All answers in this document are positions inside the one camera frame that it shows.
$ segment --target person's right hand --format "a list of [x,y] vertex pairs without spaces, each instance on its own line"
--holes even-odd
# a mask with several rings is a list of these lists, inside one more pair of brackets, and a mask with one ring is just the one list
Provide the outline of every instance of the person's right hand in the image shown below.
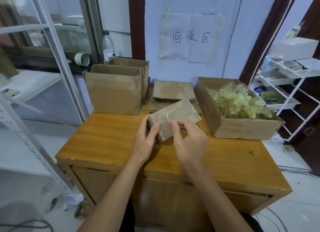
[[[208,137],[196,125],[187,119],[178,119],[170,122],[173,132],[173,143],[177,157],[186,167],[189,165],[201,165],[202,156],[208,145]],[[182,138],[181,130],[186,130],[188,136]]]

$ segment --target chinese character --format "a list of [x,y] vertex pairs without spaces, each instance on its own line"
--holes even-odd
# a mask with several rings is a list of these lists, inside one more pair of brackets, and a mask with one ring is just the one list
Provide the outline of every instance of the chinese character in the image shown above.
[[197,41],[195,39],[193,39],[193,33],[192,31],[189,31],[189,35],[188,35],[188,31],[186,31],[186,39],[188,38],[188,43],[190,40],[194,40],[194,41]]
[[208,35],[206,35],[206,34],[209,34],[209,33],[210,33],[210,32],[203,33],[202,40],[201,40],[202,43],[208,42],[208,39],[207,39]]
[[180,32],[174,32],[173,33],[173,42],[180,44],[180,36],[181,36]]

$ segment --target tabletop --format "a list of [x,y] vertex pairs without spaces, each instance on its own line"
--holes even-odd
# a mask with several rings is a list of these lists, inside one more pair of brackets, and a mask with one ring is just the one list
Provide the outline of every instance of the tabletop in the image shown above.
[[[93,112],[57,153],[59,162],[118,173],[128,160],[136,129],[149,113],[138,116]],[[286,195],[292,190],[260,140],[214,138],[203,116],[197,125],[208,136],[203,162],[224,189]],[[173,138],[156,144],[143,167],[151,179],[187,182]]]

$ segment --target forearm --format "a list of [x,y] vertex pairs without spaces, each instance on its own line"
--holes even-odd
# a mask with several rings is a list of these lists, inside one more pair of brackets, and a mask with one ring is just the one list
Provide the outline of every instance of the forearm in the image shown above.
[[187,166],[186,170],[202,196],[216,232],[252,232],[203,164]]
[[119,231],[132,187],[140,168],[141,164],[138,160],[128,160],[78,232]]

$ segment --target plastic bottle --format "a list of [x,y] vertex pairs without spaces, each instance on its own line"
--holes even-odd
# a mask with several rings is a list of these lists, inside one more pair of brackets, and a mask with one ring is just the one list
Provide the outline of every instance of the plastic bottle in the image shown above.
[[109,57],[115,57],[115,46],[113,44],[113,41],[109,35],[109,31],[102,31],[103,33],[103,56],[104,56],[104,62],[109,62]]

